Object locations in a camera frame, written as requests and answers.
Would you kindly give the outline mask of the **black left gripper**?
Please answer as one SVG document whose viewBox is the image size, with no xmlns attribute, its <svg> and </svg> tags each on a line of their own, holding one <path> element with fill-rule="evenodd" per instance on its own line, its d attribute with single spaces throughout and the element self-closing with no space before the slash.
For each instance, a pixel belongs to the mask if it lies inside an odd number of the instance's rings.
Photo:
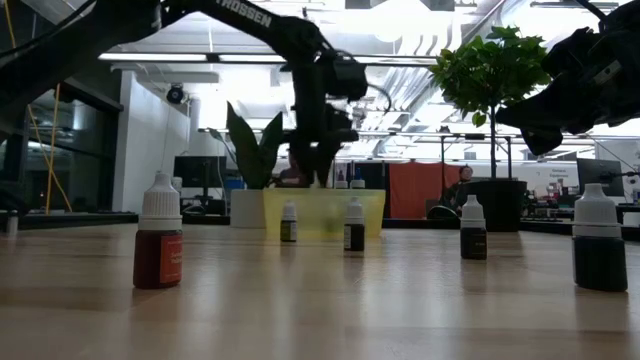
<svg viewBox="0 0 640 360">
<path fill-rule="evenodd" d="M 318 143 L 316 148 L 316 175 L 319 186 L 326 188 L 329 171 L 341 143 L 355 142 L 359 134 L 353 129 L 352 119 L 344 110 L 325 104 L 321 110 L 307 111 L 292 107 L 295 113 L 295 128 L 292 130 L 294 143 Z M 307 144 L 294 145 L 292 157 L 295 160 L 298 179 L 301 184 L 314 183 L 313 151 Z"/>
</svg>

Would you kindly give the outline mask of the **small red dropper bottle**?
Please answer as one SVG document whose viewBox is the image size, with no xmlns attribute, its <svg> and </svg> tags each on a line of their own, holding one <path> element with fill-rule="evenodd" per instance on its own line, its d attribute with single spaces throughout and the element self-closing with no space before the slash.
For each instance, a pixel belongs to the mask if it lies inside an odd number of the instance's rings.
<svg viewBox="0 0 640 360">
<path fill-rule="evenodd" d="M 144 192 L 135 237 L 133 285 L 138 289 L 176 286 L 182 279 L 183 231 L 180 194 L 165 173 Z"/>
</svg>

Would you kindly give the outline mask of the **black frame table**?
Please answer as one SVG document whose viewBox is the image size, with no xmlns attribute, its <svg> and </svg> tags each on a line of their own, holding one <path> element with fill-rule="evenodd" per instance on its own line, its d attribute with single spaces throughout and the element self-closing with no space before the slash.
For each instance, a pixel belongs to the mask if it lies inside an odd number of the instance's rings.
<svg viewBox="0 0 640 360">
<path fill-rule="evenodd" d="M 440 145 L 440 163 L 444 165 L 447 162 L 446 152 L 449 148 L 457 143 L 470 142 L 477 144 L 488 144 L 489 150 L 489 165 L 490 165 L 490 177 L 493 179 L 498 178 L 498 163 L 500 159 L 497 157 L 499 150 L 504 152 L 507 156 L 507 179 L 513 180 L 513 141 L 516 139 L 516 135 L 512 134 L 500 134 L 489 135 L 483 133 L 441 133 L 439 135 Z"/>
</svg>

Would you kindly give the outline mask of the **ceiling light strip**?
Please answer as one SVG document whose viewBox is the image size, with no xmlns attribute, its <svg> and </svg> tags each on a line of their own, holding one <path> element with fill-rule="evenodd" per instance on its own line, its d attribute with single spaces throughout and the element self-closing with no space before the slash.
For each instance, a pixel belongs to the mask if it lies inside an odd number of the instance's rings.
<svg viewBox="0 0 640 360">
<path fill-rule="evenodd" d="M 249 53 L 103 53 L 99 60 L 140 63 L 285 63 L 279 55 Z"/>
</svg>

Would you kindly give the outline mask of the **person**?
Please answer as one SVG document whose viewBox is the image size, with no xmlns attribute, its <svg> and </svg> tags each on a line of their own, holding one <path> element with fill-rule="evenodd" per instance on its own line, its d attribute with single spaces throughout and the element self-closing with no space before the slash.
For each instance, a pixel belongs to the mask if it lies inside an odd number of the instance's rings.
<svg viewBox="0 0 640 360">
<path fill-rule="evenodd" d="M 427 217 L 432 219 L 459 217 L 467 200 L 466 185 L 472 178 L 473 169 L 468 165 L 461 167 L 458 180 L 443 191 L 438 204 L 429 210 Z"/>
<path fill-rule="evenodd" d="M 280 172 L 276 185 L 281 188 L 307 188 L 309 181 L 291 151 L 288 152 L 288 164 L 289 167 Z"/>
</svg>

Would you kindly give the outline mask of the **black computer monitor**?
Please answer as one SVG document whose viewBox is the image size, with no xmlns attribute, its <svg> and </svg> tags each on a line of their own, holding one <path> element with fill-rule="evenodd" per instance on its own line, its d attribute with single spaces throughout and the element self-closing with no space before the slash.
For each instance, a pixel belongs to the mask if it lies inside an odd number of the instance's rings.
<svg viewBox="0 0 640 360">
<path fill-rule="evenodd" d="M 624 195 L 621 164 L 613 160 L 596 160 L 579 158 L 577 160 L 579 193 L 583 194 L 587 184 L 600 183 L 607 196 L 622 197 Z"/>
<path fill-rule="evenodd" d="M 176 156 L 174 176 L 183 188 L 222 188 L 226 171 L 225 156 Z"/>
</svg>

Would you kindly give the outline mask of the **yellow translucent plastic tray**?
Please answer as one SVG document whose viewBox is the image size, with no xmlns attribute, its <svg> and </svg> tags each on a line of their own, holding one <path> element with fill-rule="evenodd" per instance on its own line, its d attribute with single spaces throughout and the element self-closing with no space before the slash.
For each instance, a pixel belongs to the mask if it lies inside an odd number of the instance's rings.
<svg viewBox="0 0 640 360">
<path fill-rule="evenodd" d="M 377 238 L 382 229 L 386 192 L 372 189 L 274 188 L 263 191 L 266 236 L 279 239 L 280 222 L 287 201 L 295 204 L 299 241 L 341 240 L 348 203 L 362 204 L 366 238 Z"/>
</svg>

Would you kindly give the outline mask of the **orange partition screen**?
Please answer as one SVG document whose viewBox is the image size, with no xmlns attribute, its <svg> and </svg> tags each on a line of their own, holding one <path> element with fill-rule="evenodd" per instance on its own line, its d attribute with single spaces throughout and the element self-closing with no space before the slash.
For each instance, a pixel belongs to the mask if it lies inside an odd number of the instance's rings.
<svg viewBox="0 0 640 360">
<path fill-rule="evenodd" d="M 389 165 L 390 215 L 396 219 L 422 219 L 437 205 L 443 192 L 459 180 L 461 166 L 442 163 Z"/>
</svg>

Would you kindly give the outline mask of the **snake plant in white pot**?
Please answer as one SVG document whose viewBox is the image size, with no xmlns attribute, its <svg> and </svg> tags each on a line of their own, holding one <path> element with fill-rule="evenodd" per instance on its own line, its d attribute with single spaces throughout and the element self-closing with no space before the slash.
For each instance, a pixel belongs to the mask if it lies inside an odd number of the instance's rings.
<svg viewBox="0 0 640 360">
<path fill-rule="evenodd" d="M 243 189 L 232 189 L 230 192 L 230 225 L 233 228 L 264 229 L 263 190 L 271 182 L 278 150 L 284 138 L 283 113 L 279 112 L 257 139 L 253 129 L 230 103 L 226 104 L 226 110 L 226 134 L 213 128 L 207 131 L 225 145 L 244 183 Z"/>
</svg>

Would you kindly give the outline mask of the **leafy tree in black pot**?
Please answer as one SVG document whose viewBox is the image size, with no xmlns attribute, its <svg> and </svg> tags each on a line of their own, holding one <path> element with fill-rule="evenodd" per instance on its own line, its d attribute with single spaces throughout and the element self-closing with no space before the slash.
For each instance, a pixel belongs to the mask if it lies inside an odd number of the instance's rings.
<svg viewBox="0 0 640 360">
<path fill-rule="evenodd" d="M 526 184 L 497 177 L 497 111 L 523 100 L 550 82 L 541 66 L 546 55 L 540 36 L 523 36 L 515 26 L 493 27 L 455 50 L 443 49 L 429 67 L 443 99 L 476 127 L 490 126 L 490 178 L 465 187 L 484 208 L 489 232 L 516 232 Z"/>
</svg>

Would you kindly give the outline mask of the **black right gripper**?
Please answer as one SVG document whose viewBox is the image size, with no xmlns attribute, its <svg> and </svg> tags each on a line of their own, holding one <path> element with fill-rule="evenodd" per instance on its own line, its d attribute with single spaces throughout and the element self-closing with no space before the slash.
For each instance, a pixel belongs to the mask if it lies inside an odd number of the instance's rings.
<svg viewBox="0 0 640 360">
<path fill-rule="evenodd" d="M 565 132 L 615 127 L 640 115 L 640 31 L 578 29 L 552 47 L 542 69 L 551 78 L 548 86 L 495 117 L 523 130 L 535 155 L 559 146 Z"/>
</svg>

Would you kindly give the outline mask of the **small black dropper bottle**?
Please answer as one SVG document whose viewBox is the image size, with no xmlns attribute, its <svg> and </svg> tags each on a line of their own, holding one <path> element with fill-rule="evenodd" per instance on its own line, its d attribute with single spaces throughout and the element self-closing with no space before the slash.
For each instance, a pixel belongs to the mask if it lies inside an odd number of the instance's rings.
<svg viewBox="0 0 640 360">
<path fill-rule="evenodd" d="M 473 194 L 467 196 L 460 218 L 460 252 L 467 260 L 486 260 L 487 230 L 483 206 Z"/>
<path fill-rule="evenodd" d="M 365 218 L 363 206 L 357 197 L 347 205 L 344 219 L 344 250 L 363 251 L 365 249 Z"/>
</svg>

